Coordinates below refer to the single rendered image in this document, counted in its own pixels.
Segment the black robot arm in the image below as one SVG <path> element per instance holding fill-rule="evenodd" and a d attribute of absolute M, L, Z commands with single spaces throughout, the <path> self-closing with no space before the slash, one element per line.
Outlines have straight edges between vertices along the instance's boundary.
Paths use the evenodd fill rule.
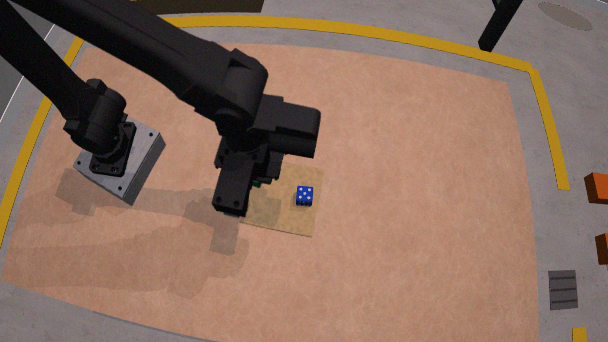
<path fill-rule="evenodd" d="M 267 69 L 237 48 L 185 32 L 131 0 L 10 1 L 146 73 L 215 122 L 223 136 L 216 211 L 246 217 L 253 176 L 266 177 L 270 151 L 314 158 L 321 112 L 264 94 Z M 7 0 L 0 0 L 0 55 L 57 107 L 63 130 L 93 154 L 90 171 L 124 176 L 137 127 L 126 122 L 120 93 L 101 79 L 86 84 Z M 250 155 L 227 147 L 250 152 L 265 137 Z"/>

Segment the tan flat mat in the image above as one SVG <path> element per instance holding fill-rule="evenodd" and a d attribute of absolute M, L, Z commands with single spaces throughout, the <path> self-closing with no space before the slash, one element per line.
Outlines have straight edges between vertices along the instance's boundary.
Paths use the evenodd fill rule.
<path fill-rule="evenodd" d="M 283 162 L 278 180 L 252 186 L 240 222 L 312 237 L 325 169 Z M 297 186 L 313 187 L 312 206 L 296 205 Z"/>

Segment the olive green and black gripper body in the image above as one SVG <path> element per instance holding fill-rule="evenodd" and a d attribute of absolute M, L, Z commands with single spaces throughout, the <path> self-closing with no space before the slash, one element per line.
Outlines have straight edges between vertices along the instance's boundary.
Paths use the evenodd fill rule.
<path fill-rule="evenodd" d="M 236 154 L 250 155 L 250 154 L 253 154 L 253 153 L 259 151 L 264 146 L 265 142 L 266 141 L 264 140 L 263 144 L 260 147 L 258 147 L 257 149 L 255 149 L 253 151 L 250 151 L 250 152 L 239 152 L 239 151 L 236 151 L 233 148 L 231 148 L 229 146 L 229 144 L 228 144 L 228 146 L 229 146 L 230 150 L 232 150 Z M 270 183 L 272 181 L 272 178 L 275 179 L 275 180 L 278 180 L 279 176 L 280 176 L 283 156 L 284 156 L 284 153 L 270 151 L 270 161 L 269 161 L 266 177 L 265 178 L 261 178 L 261 177 L 253 176 L 254 177 L 254 181 L 263 182 L 263 183 Z M 214 160 L 214 165 L 215 165 L 216 169 L 222 167 L 221 162 L 220 162 L 220 160 L 219 160 L 219 158 L 217 156 L 217 153 L 216 153 L 216 157 L 215 157 L 215 160 Z"/>

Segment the blue die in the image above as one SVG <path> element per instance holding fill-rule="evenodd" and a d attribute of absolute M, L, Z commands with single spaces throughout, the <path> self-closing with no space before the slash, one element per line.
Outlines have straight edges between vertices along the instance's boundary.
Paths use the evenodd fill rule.
<path fill-rule="evenodd" d="M 297 186 L 296 205 L 312 206 L 313 187 Z"/>

